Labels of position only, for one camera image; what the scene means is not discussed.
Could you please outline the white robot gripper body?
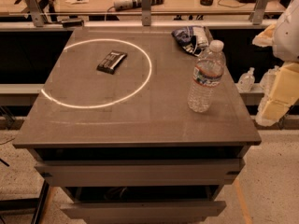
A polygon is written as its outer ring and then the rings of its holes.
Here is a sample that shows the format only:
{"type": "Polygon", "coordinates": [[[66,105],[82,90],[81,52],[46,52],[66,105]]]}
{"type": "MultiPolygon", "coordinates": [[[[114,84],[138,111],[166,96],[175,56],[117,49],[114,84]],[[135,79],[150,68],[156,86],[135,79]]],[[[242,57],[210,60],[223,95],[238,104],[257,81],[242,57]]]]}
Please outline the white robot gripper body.
{"type": "Polygon", "coordinates": [[[273,54],[285,62],[299,62],[299,0],[292,0],[278,18],[273,33],[273,54]]]}

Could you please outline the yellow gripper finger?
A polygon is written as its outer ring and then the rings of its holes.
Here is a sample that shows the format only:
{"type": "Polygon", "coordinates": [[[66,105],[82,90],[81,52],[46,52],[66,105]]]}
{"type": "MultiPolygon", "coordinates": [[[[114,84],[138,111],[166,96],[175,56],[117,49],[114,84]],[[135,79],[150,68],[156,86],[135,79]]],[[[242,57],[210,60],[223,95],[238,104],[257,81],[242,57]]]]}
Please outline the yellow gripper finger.
{"type": "Polygon", "coordinates": [[[271,24],[266,27],[262,32],[256,35],[253,40],[252,44],[258,47],[272,47],[274,44],[273,37],[276,25],[271,24]]]}
{"type": "Polygon", "coordinates": [[[255,121],[272,126],[299,100],[299,63],[285,62],[275,74],[271,89],[261,100],[255,121]]]}

